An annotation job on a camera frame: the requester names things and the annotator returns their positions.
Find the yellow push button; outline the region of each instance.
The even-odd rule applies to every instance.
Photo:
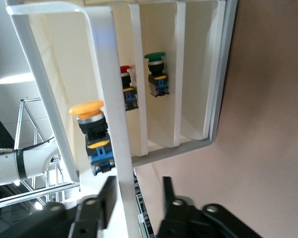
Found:
[[[78,119],[87,119],[100,114],[100,108],[103,106],[104,102],[102,100],[90,101],[72,107],[70,114],[78,115]]]
[[[96,143],[94,143],[92,145],[88,145],[87,147],[89,149],[96,149],[98,147],[107,145],[109,142],[110,142],[110,140],[99,141],[99,142],[96,142]]]

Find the white divider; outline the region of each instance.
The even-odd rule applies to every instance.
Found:
[[[49,53],[47,56],[51,57],[47,57],[46,60],[42,60],[36,43],[41,42],[43,44],[45,41],[42,39],[37,39],[35,43],[35,39],[33,37],[28,20],[26,16],[23,16],[28,14],[67,14],[74,12],[76,12],[76,14],[84,15],[84,21],[81,22],[83,23],[81,27],[84,29],[83,32],[88,42],[88,53],[91,57],[92,71],[95,75],[98,98],[103,100],[105,103],[104,113],[109,126],[109,133],[111,136],[112,149],[117,169],[99,177],[94,177],[90,169],[80,166],[81,192],[84,195],[88,193],[97,194],[97,188],[99,186],[96,186],[96,184],[99,185],[104,181],[105,177],[116,174],[117,171],[119,190],[117,191],[118,197],[115,209],[123,207],[127,227],[124,225],[124,221],[121,220],[124,217],[118,217],[119,213],[114,211],[116,216],[112,217],[111,224],[114,224],[115,221],[118,221],[118,223],[123,225],[121,227],[111,227],[110,225],[110,229],[113,232],[107,237],[139,237],[139,230],[137,226],[137,206],[132,173],[133,169],[129,148],[126,114],[124,109],[124,98],[122,94],[122,84],[120,79],[115,28],[110,7],[80,7],[68,2],[44,2],[10,6],[7,8],[7,10],[12,15],[12,19],[20,37],[22,47],[26,53],[31,70],[33,71],[33,74],[37,80],[42,99],[44,104],[47,105],[46,109],[48,115],[49,117],[52,117],[51,123],[54,125],[53,129],[57,129],[55,131],[56,138],[61,138],[62,140],[66,141],[73,138],[76,142],[74,144],[74,150],[76,151],[77,149],[77,151],[80,151],[80,153],[72,154],[70,148],[62,148],[62,151],[67,152],[67,154],[70,156],[78,156],[79,161],[82,161],[82,164],[86,165],[88,163],[88,159],[86,152],[83,152],[84,139],[82,140],[79,137],[77,122],[72,124],[73,128],[71,132],[66,133],[66,137],[64,138],[64,127],[68,126],[65,123],[73,123],[73,118],[68,116],[65,118],[68,120],[64,121],[64,118],[61,117],[62,115],[65,116],[63,111],[67,111],[68,113],[67,107],[70,104],[69,100],[71,100],[71,95],[69,94],[74,90],[69,86],[65,86],[65,84],[75,83],[77,87],[80,87],[85,82],[64,81],[62,77],[64,73],[60,73],[58,71],[58,69],[61,70],[62,66],[58,66],[58,61],[55,60],[56,57],[53,56],[54,42],[51,41],[50,44],[50,40],[48,40],[48,38],[46,38],[46,40],[49,42]],[[61,94],[61,96],[55,95],[55,88],[59,88],[58,92]]]
[[[138,109],[126,112],[132,155],[148,154],[147,112],[138,4],[116,2],[113,11],[120,65],[130,65],[132,85],[137,87]]]
[[[83,14],[45,15],[55,56],[71,106],[98,98]]]
[[[185,3],[159,1],[140,4],[144,55],[165,52],[164,70],[169,77],[169,95],[155,98],[149,92],[148,60],[143,59],[148,122],[148,139],[158,145],[179,145]]]
[[[208,138],[219,64],[224,0],[187,0],[181,135]]]

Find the white panel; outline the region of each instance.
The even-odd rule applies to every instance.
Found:
[[[46,70],[49,83],[52,87],[53,94],[58,106],[58,111],[62,119],[63,127],[70,144],[70,148],[74,158],[77,158],[77,151],[75,151],[75,137],[73,126],[75,124],[72,116],[69,115],[71,104],[69,102],[68,94],[65,84],[60,72],[59,62],[56,58],[54,42],[51,38],[50,28],[47,24],[46,16],[43,14],[30,15],[30,24],[35,37],[35,41],[39,48],[44,68]]]
[[[165,52],[164,71],[169,77],[169,95],[155,98],[149,92],[148,60],[144,60],[148,139],[165,147],[175,147],[180,140],[182,100],[184,2],[141,4],[143,52]]]
[[[138,4],[111,4],[114,15],[119,63],[129,65],[132,85],[137,87],[138,109],[127,111],[128,134],[133,155],[148,154],[147,112],[140,12]]]
[[[181,134],[208,138],[225,1],[187,1]]]
[[[70,105],[96,100],[95,76],[82,27],[84,15],[69,12],[45,17]]]
[[[148,140],[148,151],[155,151],[155,150],[159,150],[159,149],[163,149],[164,147],[161,145],[157,145],[155,143],[153,143],[152,141]]]

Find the white metal frame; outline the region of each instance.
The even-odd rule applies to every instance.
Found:
[[[119,71],[115,28],[110,7],[81,7],[68,2],[21,4],[20,1],[7,1],[7,5],[7,11],[11,15],[27,61],[36,78],[42,100],[46,106],[53,131],[60,146],[61,155],[66,161],[69,174],[73,181],[78,180],[78,177],[75,176],[74,159],[27,15],[81,12],[86,17],[86,32],[90,34],[88,37],[93,42],[90,45],[90,53],[93,70],[96,75],[98,97],[105,102],[104,114],[111,136],[128,237],[139,237],[133,168]]]

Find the metal rail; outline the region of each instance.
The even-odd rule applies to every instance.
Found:
[[[35,128],[35,131],[38,133],[38,135],[39,135],[39,137],[41,138],[41,140],[42,140],[42,141],[45,141],[45,138],[44,138],[44,136],[43,136],[43,134],[42,134],[42,132],[41,132],[41,130],[40,130],[38,124],[36,123],[36,121],[35,121],[35,119],[34,119],[34,116],[33,116],[32,113],[30,112],[29,107],[27,106],[26,103],[24,103],[24,108],[25,108],[26,112],[27,112],[28,115],[29,115],[29,118],[30,118],[30,120],[31,120],[31,122],[32,122],[32,124],[33,124],[33,126],[34,126],[34,128]]]
[[[148,211],[145,206],[145,201],[140,190],[140,186],[137,179],[137,173],[134,169],[134,183],[136,192],[136,201],[138,209],[138,222],[139,228],[143,238],[155,238],[154,232],[149,219]]]
[[[46,182],[45,182],[45,189],[48,189],[50,187],[50,166],[48,167],[48,169],[46,170]],[[50,197],[47,194],[46,195],[46,202],[50,201]]]
[[[19,202],[25,202],[31,199],[37,199],[38,197],[45,196],[51,193],[56,193],[60,191],[64,191],[70,188],[78,187],[79,183],[64,183],[57,186],[42,188],[31,192],[26,192],[22,194],[18,194],[15,196],[10,196],[6,198],[0,199],[0,208],[8,205],[13,205]]]
[[[56,173],[56,186],[59,185],[59,168],[58,165],[54,165],[55,166],[55,173]],[[59,192],[56,192],[56,202],[60,202],[59,201]]]
[[[19,148],[19,143],[20,143],[23,108],[24,108],[24,101],[21,100],[20,108],[19,108],[18,123],[16,125],[16,133],[15,133],[15,140],[14,140],[14,149],[15,150]]]
[[[25,186],[29,191],[33,192],[35,191],[35,189],[27,182],[27,181],[21,181],[21,183],[23,184],[23,186]],[[46,202],[41,198],[38,197],[37,198],[39,200],[39,202],[42,204],[42,206],[46,205]]]
[[[41,101],[41,98],[31,98],[31,99],[23,99],[25,103]]]

